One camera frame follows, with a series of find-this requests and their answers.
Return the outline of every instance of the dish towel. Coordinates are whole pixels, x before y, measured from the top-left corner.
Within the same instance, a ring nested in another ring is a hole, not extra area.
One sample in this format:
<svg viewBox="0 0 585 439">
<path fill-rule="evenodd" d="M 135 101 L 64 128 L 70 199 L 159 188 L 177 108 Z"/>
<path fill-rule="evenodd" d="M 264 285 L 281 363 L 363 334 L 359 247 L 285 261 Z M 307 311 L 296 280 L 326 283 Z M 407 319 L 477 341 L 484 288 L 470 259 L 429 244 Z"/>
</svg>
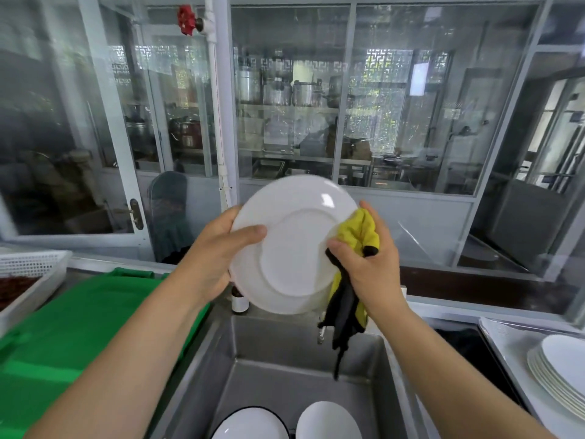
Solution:
<svg viewBox="0 0 585 439">
<path fill-rule="evenodd" d="M 364 208 L 359 208 L 339 226 L 337 237 L 363 257 L 376 255 L 380 248 L 376 224 L 370 213 Z M 349 338 L 358 332 L 364 332 L 367 324 L 367 312 L 364 304 L 357 298 L 346 269 L 329 248 L 325 254 L 331 263 L 339 269 L 339 272 L 333 278 L 325 318 L 318 327 L 333 327 L 332 347 L 333 349 L 339 348 L 333 371 L 333 377 L 337 380 L 339 366 L 343 354 L 347 351 Z"/>
</svg>

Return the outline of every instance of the hand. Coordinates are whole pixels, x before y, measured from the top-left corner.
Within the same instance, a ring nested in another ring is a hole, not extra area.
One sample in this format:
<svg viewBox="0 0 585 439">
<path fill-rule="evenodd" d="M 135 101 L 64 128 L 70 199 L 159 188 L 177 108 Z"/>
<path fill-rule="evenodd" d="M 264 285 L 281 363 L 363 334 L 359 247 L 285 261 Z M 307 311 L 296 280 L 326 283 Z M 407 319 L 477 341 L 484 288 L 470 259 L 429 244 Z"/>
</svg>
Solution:
<svg viewBox="0 0 585 439">
<path fill-rule="evenodd" d="M 229 264 L 239 250 L 266 237 L 266 227 L 256 225 L 230 232 L 241 205 L 229 208 L 210 221 L 169 277 L 205 304 L 225 289 L 230 281 Z"/>
<path fill-rule="evenodd" d="M 362 200 L 360 206 L 370 212 L 376 224 L 380 237 L 378 253 L 363 258 L 337 238 L 328 240 L 327 247 L 347 270 L 357 296 L 376 320 L 388 311 L 408 310 L 408 304 L 400 288 L 399 251 L 390 229 L 368 202 Z"/>
</svg>

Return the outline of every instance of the forearm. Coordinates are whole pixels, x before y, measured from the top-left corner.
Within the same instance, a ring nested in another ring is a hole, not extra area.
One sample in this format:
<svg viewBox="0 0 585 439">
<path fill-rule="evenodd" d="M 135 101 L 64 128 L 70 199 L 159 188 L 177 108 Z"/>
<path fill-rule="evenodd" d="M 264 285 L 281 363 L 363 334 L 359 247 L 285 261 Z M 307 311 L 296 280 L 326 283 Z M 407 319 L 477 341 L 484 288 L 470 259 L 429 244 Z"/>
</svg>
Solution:
<svg viewBox="0 0 585 439">
<path fill-rule="evenodd" d="M 374 313 L 443 438 L 554 437 L 414 312 L 377 309 Z"/>
<path fill-rule="evenodd" d="M 180 280 L 169 277 L 145 299 L 27 439 L 143 437 L 204 303 Z"/>
</svg>

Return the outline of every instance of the white plastic basket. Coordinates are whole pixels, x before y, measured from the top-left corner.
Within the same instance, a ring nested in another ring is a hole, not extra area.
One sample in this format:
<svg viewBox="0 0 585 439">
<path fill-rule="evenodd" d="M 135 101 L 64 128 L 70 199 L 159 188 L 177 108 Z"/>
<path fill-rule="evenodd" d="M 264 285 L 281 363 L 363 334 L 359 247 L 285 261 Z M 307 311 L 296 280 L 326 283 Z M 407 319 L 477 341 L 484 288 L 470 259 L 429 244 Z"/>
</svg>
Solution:
<svg viewBox="0 0 585 439">
<path fill-rule="evenodd" d="M 47 301 L 65 280 L 71 251 L 34 251 L 0 255 L 0 277 L 40 277 L 0 311 L 0 337 Z"/>
</svg>

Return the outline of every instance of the sink basin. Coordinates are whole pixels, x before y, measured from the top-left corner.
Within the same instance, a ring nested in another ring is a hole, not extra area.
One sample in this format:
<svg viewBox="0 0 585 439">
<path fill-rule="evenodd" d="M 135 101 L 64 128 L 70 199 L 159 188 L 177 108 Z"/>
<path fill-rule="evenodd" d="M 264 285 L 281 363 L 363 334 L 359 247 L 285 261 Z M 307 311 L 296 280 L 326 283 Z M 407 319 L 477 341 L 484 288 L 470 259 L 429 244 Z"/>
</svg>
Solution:
<svg viewBox="0 0 585 439">
<path fill-rule="evenodd" d="M 331 335 L 318 345 L 311 324 L 249 316 L 213 321 L 151 438 L 209 438 L 247 406 L 270 409 L 294 434 L 303 410 L 319 400 L 346 408 L 364 439 L 406 438 L 383 339 L 354 336 L 336 382 Z"/>
</svg>

